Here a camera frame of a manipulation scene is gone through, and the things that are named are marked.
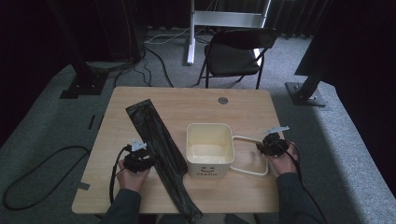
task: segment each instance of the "smiley face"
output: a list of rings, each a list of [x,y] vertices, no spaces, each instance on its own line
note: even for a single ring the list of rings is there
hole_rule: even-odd
[[[202,168],[201,168],[201,172],[204,172],[204,173],[212,173],[212,172],[214,172],[215,171],[215,167],[206,167],[206,166],[203,166]]]

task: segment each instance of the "chair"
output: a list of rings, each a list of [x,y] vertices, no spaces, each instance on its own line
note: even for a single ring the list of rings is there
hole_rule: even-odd
[[[271,28],[221,30],[214,34],[205,46],[205,61],[196,85],[201,78],[205,78],[208,88],[212,77],[240,77],[236,81],[239,82],[245,76],[259,73],[257,90],[262,79],[264,53],[274,45],[276,38],[277,32]],[[256,57],[254,49],[262,49],[262,52]]]

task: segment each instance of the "table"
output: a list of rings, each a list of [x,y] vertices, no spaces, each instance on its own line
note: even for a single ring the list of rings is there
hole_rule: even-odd
[[[120,150],[141,141],[125,108],[150,99],[163,123],[185,157],[187,127],[191,123],[226,123],[234,135],[263,139],[266,130],[279,126],[271,96],[264,90],[197,88],[117,87],[110,99],[101,128],[88,160],[72,208],[78,214],[103,214],[110,206],[108,186],[112,166]],[[263,155],[245,142],[235,142],[233,166],[259,172],[266,165]],[[183,183],[192,201],[203,213],[265,213],[278,211],[273,175],[254,176],[234,170],[219,180],[194,179],[184,175]],[[115,184],[114,194],[119,190]],[[151,168],[142,189],[140,212],[177,213],[163,183]]]
[[[268,9],[271,5],[271,0],[265,0],[262,13],[201,11],[195,10],[194,5],[194,0],[191,0],[190,44],[187,64],[194,63],[195,25],[262,28],[264,27],[265,20],[267,18]]]

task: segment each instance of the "chair backrest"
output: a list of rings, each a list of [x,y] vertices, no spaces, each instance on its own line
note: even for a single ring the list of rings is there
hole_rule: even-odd
[[[209,45],[223,44],[235,49],[270,49],[277,36],[276,30],[272,28],[221,30],[213,35]]]

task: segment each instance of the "black controller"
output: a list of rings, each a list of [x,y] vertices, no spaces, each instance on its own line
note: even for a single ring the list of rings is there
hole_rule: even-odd
[[[134,173],[147,170],[155,164],[155,159],[149,156],[149,152],[143,148],[132,151],[130,145],[126,148],[129,154],[124,158],[124,167]]]
[[[280,156],[288,150],[288,142],[280,139],[278,133],[270,133],[264,137],[262,144],[256,144],[257,149],[267,156]]]

